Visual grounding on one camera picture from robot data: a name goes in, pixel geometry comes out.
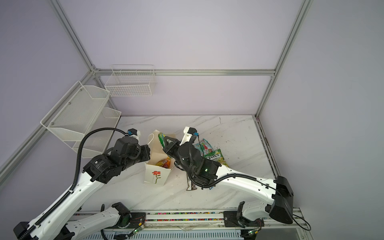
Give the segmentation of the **brown chocolate bar wrapper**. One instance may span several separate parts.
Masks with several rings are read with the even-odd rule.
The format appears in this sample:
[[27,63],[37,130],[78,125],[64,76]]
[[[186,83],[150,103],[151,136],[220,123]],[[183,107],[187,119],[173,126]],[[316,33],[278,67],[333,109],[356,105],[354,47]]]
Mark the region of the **brown chocolate bar wrapper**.
[[189,176],[187,175],[187,189],[186,191],[194,191],[197,190],[197,186],[190,180]]

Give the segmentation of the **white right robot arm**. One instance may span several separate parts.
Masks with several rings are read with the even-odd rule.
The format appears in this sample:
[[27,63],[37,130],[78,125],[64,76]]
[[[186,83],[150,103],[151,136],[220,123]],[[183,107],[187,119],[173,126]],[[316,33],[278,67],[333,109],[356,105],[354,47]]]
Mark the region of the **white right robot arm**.
[[202,189],[227,186],[254,196],[256,201],[249,203],[248,207],[240,203],[238,208],[239,216],[248,221],[269,216],[283,224],[294,222],[294,192],[287,178],[257,178],[204,158],[193,145],[195,139],[192,137],[190,141],[181,143],[165,136],[163,147],[163,151],[175,159],[176,166],[187,173],[192,183]]

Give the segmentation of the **green Fox's Spring Tea bag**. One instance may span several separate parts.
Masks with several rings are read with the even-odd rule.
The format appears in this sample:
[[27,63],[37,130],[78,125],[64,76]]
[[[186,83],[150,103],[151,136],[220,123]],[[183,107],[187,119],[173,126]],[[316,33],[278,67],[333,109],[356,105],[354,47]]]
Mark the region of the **green Fox's Spring Tea bag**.
[[159,142],[160,142],[162,148],[165,147],[165,137],[166,137],[166,135],[164,133],[161,133],[161,132],[158,133]]

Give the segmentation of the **pink Fox's fruits candy bag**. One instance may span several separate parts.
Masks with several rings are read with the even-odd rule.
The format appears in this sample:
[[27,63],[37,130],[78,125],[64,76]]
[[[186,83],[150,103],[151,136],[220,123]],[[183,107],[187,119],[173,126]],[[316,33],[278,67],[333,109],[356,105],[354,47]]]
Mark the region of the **pink Fox's fruits candy bag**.
[[171,167],[171,160],[169,158],[160,160],[156,163],[156,166],[169,169]]

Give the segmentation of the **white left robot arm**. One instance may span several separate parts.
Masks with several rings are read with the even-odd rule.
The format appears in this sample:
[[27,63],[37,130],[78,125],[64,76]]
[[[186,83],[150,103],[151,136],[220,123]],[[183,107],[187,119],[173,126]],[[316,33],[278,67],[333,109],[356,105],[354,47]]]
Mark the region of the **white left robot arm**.
[[150,160],[150,147],[134,136],[118,139],[106,154],[98,155],[83,170],[76,168],[71,186],[41,215],[14,227],[19,240],[81,240],[99,230],[130,223],[131,212],[121,202],[78,222],[70,218],[96,191],[125,169]]

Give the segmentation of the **white flowered paper bag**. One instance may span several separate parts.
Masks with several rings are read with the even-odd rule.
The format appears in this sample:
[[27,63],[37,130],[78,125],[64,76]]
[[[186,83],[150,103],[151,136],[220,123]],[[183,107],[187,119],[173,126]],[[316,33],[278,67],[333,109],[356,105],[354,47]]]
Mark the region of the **white flowered paper bag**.
[[164,151],[159,138],[158,130],[153,131],[149,137],[150,160],[145,164],[144,182],[153,184],[156,187],[163,186],[172,169],[174,168],[174,159],[170,158]]

